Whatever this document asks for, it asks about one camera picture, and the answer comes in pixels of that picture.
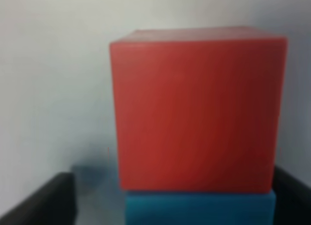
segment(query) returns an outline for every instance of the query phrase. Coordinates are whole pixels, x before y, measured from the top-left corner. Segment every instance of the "white wall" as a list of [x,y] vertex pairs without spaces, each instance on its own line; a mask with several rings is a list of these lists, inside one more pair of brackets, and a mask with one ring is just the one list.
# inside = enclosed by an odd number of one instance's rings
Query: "white wall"
[[0,214],[79,161],[115,166],[108,43],[253,25],[290,37],[277,162],[311,186],[311,0],[0,0]]

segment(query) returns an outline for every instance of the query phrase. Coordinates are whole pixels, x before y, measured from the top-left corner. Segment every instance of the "black object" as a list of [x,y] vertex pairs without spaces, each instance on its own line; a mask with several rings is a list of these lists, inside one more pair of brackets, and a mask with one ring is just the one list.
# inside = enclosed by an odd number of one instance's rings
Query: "black object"
[[60,173],[0,219],[0,225],[74,225],[74,176]]
[[275,168],[275,225],[311,225],[311,190],[279,167]]

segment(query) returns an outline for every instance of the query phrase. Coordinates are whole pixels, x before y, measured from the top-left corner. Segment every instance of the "blue foam block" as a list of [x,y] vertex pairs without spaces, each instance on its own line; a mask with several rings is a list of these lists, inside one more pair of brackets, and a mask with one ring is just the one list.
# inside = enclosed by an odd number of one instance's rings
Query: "blue foam block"
[[126,225],[272,225],[276,196],[269,194],[133,193]]

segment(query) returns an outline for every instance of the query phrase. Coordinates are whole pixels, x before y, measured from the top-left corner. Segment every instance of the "block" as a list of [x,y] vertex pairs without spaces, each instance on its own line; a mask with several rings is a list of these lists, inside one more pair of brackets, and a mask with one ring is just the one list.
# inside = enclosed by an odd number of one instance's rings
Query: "block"
[[272,225],[269,194],[129,193],[126,225]]
[[111,43],[121,187],[268,193],[286,49],[249,27]]

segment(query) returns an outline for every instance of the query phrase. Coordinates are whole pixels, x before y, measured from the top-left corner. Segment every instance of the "red foam block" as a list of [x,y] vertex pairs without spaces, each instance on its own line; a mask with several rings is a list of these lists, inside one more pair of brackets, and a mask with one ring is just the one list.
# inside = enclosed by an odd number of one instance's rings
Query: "red foam block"
[[110,45],[125,190],[271,189],[287,40],[248,27]]

